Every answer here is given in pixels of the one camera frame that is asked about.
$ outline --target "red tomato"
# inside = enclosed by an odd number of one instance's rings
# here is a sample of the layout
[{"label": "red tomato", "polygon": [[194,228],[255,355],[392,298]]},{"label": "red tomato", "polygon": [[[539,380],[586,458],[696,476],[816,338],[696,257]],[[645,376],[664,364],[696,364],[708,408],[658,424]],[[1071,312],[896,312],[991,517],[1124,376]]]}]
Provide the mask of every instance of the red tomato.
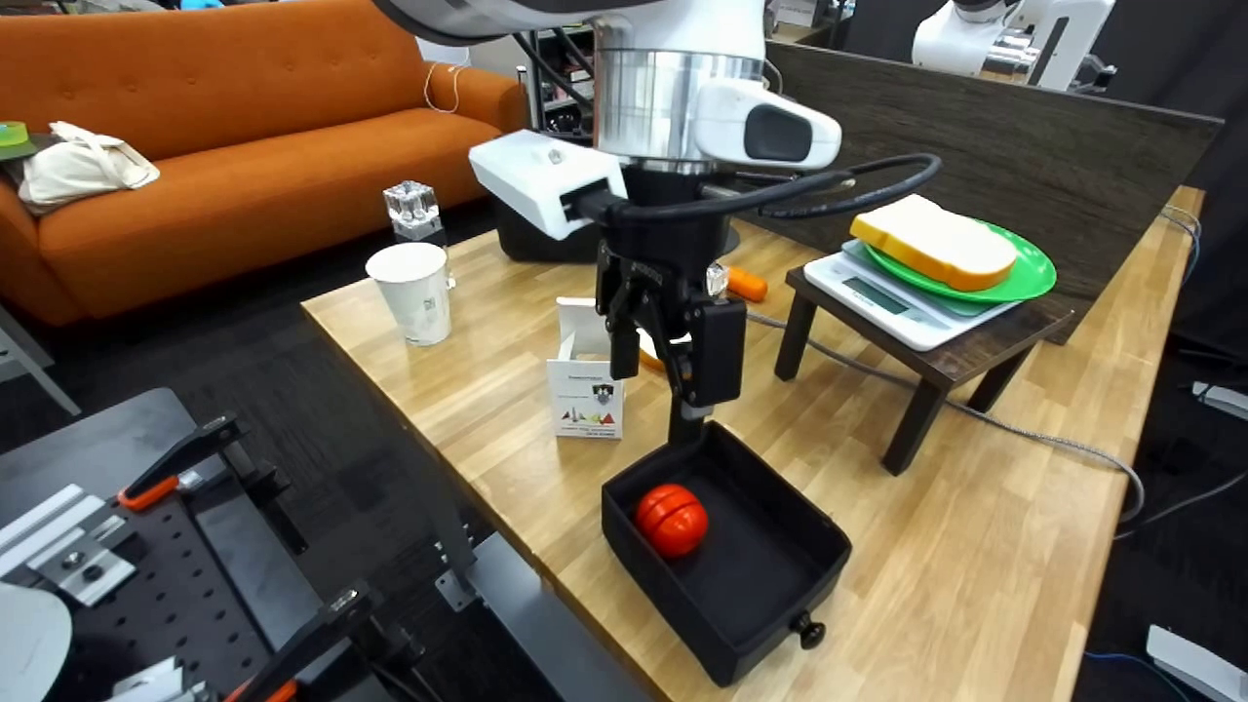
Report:
[{"label": "red tomato", "polygon": [[664,559],[684,559],[700,547],[708,530],[708,516],[700,498],[681,484],[658,484],[649,489],[636,511],[632,511],[638,534],[664,555]]}]

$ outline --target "orange sofa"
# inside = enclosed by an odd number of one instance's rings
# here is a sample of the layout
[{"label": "orange sofa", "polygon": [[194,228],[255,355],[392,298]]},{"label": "orange sofa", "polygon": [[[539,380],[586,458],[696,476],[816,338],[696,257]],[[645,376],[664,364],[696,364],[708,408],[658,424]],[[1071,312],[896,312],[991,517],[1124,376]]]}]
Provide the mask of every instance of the orange sofa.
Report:
[{"label": "orange sofa", "polygon": [[419,60],[369,0],[0,21],[0,121],[70,121],[159,178],[25,215],[0,176],[0,302],[70,329],[384,231],[382,187],[478,200],[513,78]]}]

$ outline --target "cardboard box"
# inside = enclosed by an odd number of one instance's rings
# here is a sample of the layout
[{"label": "cardboard box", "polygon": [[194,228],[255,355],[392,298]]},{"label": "cardboard box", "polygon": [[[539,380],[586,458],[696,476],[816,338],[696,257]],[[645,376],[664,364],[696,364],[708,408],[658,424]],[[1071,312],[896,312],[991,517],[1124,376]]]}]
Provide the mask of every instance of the cardboard box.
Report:
[{"label": "cardboard box", "polygon": [[557,298],[557,351],[547,364],[557,438],[622,438],[622,382],[613,380],[609,329],[588,298]]}]

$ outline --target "wooden tabletop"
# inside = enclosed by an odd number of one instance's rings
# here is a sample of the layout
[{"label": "wooden tabletop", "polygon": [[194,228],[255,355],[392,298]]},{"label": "wooden tabletop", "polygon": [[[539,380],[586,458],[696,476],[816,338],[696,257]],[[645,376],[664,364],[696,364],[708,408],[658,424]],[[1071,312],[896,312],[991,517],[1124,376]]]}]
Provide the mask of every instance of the wooden tabletop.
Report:
[{"label": "wooden tabletop", "polygon": [[[1137,447],[1159,355],[1201,194],[1178,190],[1077,337],[1042,342],[994,417]],[[785,272],[816,254],[742,228],[727,257],[768,277],[755,316],[785,320]],[[853,542],[816,610],[825,640],[785,640],[738,688],[713,688],[600,534],[600,484],[665,438],[665,382],[629,382],[622,441],[557,441],[547,360],[553,298],[591,298],[588,267],[513,267],[489,234],[452,250],[452,337],[406,346],[382,298],[359,280],[307,302],[322,337],[445,458],[513,551],[664,697],[1067,697],[1128,480],[942,408],[904,476],[878,458],[908,389],[811,355],[773,376],[781,330],[747,324],[743,389],[718,407],[751,451],[820,504]],[[908,376],[872,342],[816,320],[811,338],[872,372]]]}]

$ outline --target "black floor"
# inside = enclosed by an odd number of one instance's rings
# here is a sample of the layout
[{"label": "black floor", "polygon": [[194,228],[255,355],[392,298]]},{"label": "black floor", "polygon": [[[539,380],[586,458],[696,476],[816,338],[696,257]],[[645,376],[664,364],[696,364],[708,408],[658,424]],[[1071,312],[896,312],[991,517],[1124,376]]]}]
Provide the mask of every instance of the black floor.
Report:
[{"label": "black floor", "polygon": [[[448,231],[487,231],[487,215],[456,211]],[[236,412],[245,451],[288,484],[279,508],[322,597],[356,579],[382,586],[388,611],[423,642],[419,670],[439,697],[553,697],[489,611],[456,618],[432,594],[439,560],[428,523],[392,498],[414,491],[406,467],[423,458],[301,312],[305,298],[356,280],[382,241],[379,234],[106,329],[42,337],[57,360],[53,380],[84,408],[171,387],[194,417]],[[1195,407],[1188,380],[1248,387],[1248,368],[1195,355],[1194,342],[1171,346],[1142,441],[1142,517],[1243,471],[1248,424]],[[64,412],[36,382],[0,387],[0,451],[57,424]],[[487,534],[469,508],[458,516],[475,540]],[[1146,666],[1146,623],[1248,666],[1248,489],[1119,540],[1077,697],[1186,696]]]}]

